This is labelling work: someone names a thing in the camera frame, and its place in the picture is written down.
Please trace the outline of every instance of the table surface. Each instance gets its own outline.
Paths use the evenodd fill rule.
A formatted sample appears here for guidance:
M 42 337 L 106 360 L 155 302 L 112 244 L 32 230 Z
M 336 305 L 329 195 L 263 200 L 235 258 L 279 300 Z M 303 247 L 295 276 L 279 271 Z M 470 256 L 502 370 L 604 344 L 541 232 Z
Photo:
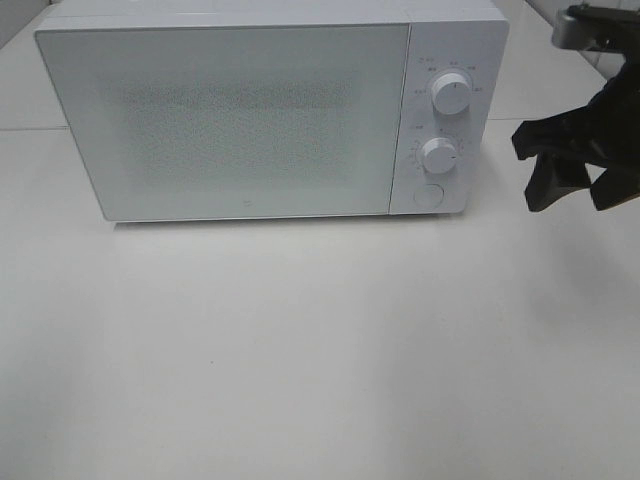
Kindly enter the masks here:
M 0 479 L 636 480 L 640 202 L 527 212 L 511 134 L 604 81 L 503 3 L 456 216 L 114 227 L 1 50 Z

